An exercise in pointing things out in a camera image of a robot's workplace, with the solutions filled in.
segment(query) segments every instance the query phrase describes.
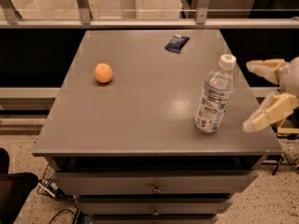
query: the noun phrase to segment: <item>drawer knob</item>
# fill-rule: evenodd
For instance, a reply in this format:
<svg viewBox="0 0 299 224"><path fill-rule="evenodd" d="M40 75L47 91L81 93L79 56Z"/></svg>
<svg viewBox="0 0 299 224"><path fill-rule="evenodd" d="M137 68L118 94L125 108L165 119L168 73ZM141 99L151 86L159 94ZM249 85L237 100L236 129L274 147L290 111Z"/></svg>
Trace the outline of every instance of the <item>drawer knob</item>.
<svg viewBox="0 0 299 224"><path fill-rule="evenodd" d="M153 216L159 216L160 215L160 213L158 212L158 210L157 210L157 207L155 207L154 208L154 210L153 210L153 212L151 213Z"/></svg>
<svg viewBox="0 0 299 224"><path fill-rule="evenodd" d="M162 191L159 189L159 184L155 184L155 188L151 191L153 194L160 194Z"/></svg>

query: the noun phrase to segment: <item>robotic hand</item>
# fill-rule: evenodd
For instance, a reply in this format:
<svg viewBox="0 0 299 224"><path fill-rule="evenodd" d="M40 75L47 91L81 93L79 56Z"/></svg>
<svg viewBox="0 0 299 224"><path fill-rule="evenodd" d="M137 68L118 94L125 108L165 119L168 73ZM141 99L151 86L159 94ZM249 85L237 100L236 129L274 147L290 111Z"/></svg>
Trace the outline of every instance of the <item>robotic hand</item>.
<svg viewBox="0 0 299 224"><path fill-rule="evenodd" d="M246 63L251 73L280 86L283 93L270 92L253 114L243 123L247 133L258 132L293 113L299 106L299 57L286 63L283 59L250 61Z"/></svg>

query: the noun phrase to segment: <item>white bottle cap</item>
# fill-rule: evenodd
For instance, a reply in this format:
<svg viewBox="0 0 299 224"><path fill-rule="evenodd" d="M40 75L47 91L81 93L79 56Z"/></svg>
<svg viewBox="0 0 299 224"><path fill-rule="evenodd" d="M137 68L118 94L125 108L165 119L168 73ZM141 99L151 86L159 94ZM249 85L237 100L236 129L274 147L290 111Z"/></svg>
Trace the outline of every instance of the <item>white bottle cap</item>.
<svg viewBox="0 0 299 224"><path fill-rule="evenodd" d="M235 56L231 54L223 54L221 55L221 58L219 59L219 68L222 71L231 71L234 70L236 63Z"/></svg>

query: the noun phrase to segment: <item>gray drawer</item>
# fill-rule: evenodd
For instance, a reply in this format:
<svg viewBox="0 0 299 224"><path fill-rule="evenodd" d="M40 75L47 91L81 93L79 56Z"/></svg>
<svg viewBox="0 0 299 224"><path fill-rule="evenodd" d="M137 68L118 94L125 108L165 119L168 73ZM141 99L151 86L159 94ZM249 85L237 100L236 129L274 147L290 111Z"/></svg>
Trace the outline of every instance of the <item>gray drawer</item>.
<svg viewBox="0 0 299 224"><path fill-rule="evenodd" d="M92 224L214 224L216 216L90 217Z"/></svg>
<svg viewBox="0 0 299 224"><path fill-rule="evenodd" d="M242 192L255 171L56 173L68 195L176 194Z"/></svg>
<svg viewBox="0 0 299 224"><path fill-rule="evenodd" d="M229 199L204 198L91 198L77 199L84 215L216 215L232 204Z"/></svg>

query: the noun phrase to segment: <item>water bottle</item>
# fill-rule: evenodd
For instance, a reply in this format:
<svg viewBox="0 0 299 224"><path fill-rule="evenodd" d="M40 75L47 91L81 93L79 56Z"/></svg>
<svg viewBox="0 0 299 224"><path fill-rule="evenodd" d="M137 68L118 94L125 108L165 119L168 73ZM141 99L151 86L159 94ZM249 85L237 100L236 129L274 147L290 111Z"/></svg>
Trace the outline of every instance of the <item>water bottle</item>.
<svg viewBox="0 0 299 224"><path fill-rule="evenodd" d="M235 90L235 62L235 56L221 55L218 67L206 77L195 116L195 125L204 133L216 132L221 124L226 106Z"/></svg>

